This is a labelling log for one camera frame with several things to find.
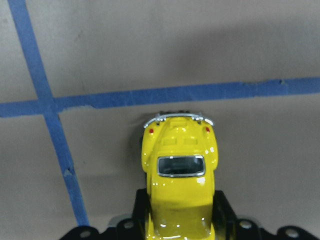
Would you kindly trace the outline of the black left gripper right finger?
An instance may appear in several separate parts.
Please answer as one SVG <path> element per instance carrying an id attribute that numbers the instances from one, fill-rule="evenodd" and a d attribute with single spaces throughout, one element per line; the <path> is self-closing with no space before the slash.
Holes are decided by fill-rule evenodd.
<path id="1" fill-rule="evenodd" d="M 217 240 L 235 240 L 237 216 L 222 190 L 213 198 L 212 223 Z"/>

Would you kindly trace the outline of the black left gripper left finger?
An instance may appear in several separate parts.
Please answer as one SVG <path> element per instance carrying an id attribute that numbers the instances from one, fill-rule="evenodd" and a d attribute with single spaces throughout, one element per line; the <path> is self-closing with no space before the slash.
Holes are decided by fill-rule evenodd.
<path id="1" fill-rule="evenodd" d="M 132 220 L 134 223 L 134 232 L 138 240 L 146 239 L 146 224 L 149 217 L 150 200 L 146 188 L 136 191 L 135 201 L 132 211 Z"/>

